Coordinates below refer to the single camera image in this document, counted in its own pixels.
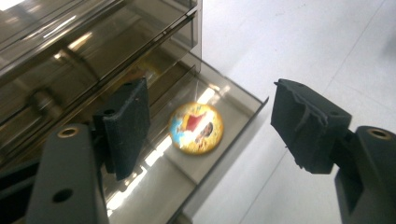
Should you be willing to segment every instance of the white floor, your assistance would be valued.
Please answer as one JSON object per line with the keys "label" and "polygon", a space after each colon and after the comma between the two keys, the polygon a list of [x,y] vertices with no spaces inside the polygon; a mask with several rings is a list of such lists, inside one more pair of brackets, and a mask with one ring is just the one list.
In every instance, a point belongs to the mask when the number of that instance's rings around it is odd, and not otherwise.
{"label": "white floor", "polygon": [[396,2],[207,0],[203,59],[267,107],[185,213],[200,223],[341,223],[331,175],[301,170],[270,125],[274,82],[302,82],[396,133]]}

